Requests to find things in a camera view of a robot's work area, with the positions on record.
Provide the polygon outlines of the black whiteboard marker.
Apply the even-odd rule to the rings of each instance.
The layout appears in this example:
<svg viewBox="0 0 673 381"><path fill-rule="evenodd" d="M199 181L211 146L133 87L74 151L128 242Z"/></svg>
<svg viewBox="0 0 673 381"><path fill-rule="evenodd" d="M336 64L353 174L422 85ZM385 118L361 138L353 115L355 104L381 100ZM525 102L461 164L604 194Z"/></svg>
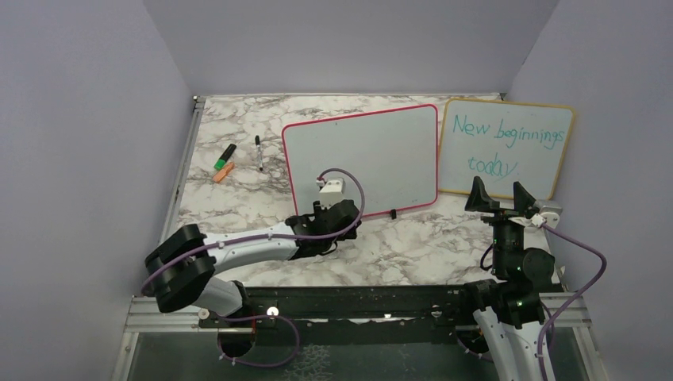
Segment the black whiteboard marker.
<svg viewBox="0 0 673 381"><path fill-rule="evenodd" d="M255 136L255 145L257 152L257 167L259 171L263 171L263 152L261 148L261 139L259 135Z"/></svg>

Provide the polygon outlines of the red framed whiteboard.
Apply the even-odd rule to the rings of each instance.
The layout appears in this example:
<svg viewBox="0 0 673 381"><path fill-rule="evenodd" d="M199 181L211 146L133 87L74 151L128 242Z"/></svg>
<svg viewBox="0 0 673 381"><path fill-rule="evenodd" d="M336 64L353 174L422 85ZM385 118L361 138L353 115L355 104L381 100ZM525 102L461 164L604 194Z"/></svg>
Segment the red framed whiteboard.
<svg viewBox="0 0 673 381"><path fill-rule="evenodd" d="M438 198L438 109L431 104L286 125L281 137L296 214L318 199L317 177L348 171L344 196L364 216L432 205Z"/></svg>

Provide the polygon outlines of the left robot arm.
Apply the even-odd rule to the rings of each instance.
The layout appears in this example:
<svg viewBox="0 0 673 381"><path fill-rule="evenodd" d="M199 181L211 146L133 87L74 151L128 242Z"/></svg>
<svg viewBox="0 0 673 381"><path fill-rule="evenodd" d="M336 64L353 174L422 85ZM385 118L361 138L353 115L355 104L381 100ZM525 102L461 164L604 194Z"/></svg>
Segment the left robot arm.
<svg viewBox="0 0 673 381"><path fill-rule="evenodd" d="M144 260L148 272L141 286L162 313L197 306L236 333L220 333L223 356L244 356L256 340L261 316L252 306L242 282L217 276L228 270L266 261L292 261L323 256L339 242L354 240L362 213L345 199L325 209L317 202L313 213L292 216L266 229L208 235L196 224L171 234Z"/></svg>

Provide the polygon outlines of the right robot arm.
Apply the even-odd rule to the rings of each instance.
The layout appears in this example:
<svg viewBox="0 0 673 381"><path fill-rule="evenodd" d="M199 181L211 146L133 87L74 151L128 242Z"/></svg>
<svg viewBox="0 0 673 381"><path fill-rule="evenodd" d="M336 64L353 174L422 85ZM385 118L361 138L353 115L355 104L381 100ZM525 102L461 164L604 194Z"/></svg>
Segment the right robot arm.
<svg viewBox="0 0 673 381"><path fill-rule="evenodd" d="M547 339L552 320L540 293L552 286L555 259L542 248L525 247L525 228L541 227L559 216L560 207L535 199L515 182L513 208L504 208L476 176L465 210L481 213L493 229L496 279L469 283L469 295L457 304L459 315L479 326L500 380L554 380Z"/></svg>

